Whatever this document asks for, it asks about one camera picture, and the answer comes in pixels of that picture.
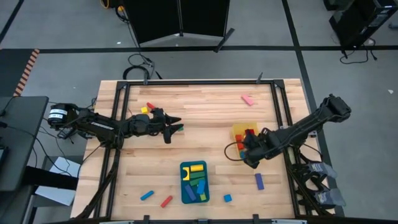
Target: green block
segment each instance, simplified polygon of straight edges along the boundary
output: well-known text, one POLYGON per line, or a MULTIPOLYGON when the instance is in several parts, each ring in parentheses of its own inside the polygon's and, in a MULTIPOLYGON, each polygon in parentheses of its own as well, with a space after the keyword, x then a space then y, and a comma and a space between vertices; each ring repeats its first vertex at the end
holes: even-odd
POLYGON ((191 179, 199 178, 199 177, 204 177, 206 174, 204 172, 192 172, 190 175, 191 179))
POLYGON ((206 194, 205 193, 200 195, 200 200, 206 200, 206 194))
POLYGON ((196 179, 196 180, 191 180, 191 181, 189 182, 189 184, 190 184, 191 186, 198 185, 198 184, 199 184, 199 180, 205 180, 205 178, 202 177, 202 178, 199 178, 199 179, 196 179))

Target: orange striped tape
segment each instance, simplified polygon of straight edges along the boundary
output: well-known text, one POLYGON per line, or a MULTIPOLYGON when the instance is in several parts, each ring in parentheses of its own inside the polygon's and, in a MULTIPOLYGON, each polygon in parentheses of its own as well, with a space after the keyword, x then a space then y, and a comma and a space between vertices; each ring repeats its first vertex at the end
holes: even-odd
POLYGON ((27 79, 29 78, 30 72, 32 71, 33 66, 35 65, 36 59, 39 56, 39 50, 34 49, 32 52, 32 55, 30 56, 29 60, 27 61, 24 73, 22 73, 21 79, 19 80, 19 83, 17 85, 17 88, 15 89, 14 96, 20 96, 22 94, 22 91, 24 91, 24 88, 27 83, 27 79))

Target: black partition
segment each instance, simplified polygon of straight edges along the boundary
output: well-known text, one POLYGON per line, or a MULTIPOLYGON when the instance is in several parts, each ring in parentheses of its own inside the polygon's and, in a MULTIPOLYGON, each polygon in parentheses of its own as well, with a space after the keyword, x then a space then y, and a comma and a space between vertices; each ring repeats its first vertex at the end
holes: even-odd
POLYGON ((228 20, 229 0, 180 0, 183 31, 223 37, 228 20))
POLYGON ((178 0, 124 0, 138 44, 180 32, 178 0))
POLYGON ((230 0, 123 0, 138 44, 173 34, 224 37, 230 0))

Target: black box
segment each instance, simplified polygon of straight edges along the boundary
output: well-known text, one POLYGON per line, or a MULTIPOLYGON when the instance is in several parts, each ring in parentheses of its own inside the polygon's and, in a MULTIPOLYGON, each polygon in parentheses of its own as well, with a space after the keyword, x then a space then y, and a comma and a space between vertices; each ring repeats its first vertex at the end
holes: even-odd
POLYGON ((354 0, 329 23, 343 47, 360 47, 398 10, 395 0, 354 0))

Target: white paper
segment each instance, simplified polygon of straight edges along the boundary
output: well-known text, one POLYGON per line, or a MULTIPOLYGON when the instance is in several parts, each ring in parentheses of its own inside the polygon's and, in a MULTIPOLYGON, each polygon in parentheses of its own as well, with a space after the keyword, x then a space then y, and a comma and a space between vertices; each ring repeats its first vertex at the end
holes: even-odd
MULTIPOLYGON (((76 162, 72 162, 68 159, 64 159, 63 157, 58 157, 54 163, 60 169, 63 169, 65 171, 68 169, 67 171, 68 171, 68 173, 70 173, 70 175, 72 175, 73 177, 77 177, 77 172, 79 170, 80 164, 77 164, 76 162)), ((50 169, 50 172, 60 174, 63 171, 59 170, 58 168, 56 168, 53 165, 50 169)), ((66 189, 58 189, 55 187, 40 186, 37 188, 36 194, 69 206, 72 204, 73 199, 75 198, 76 191, 66 190, 66 189)))

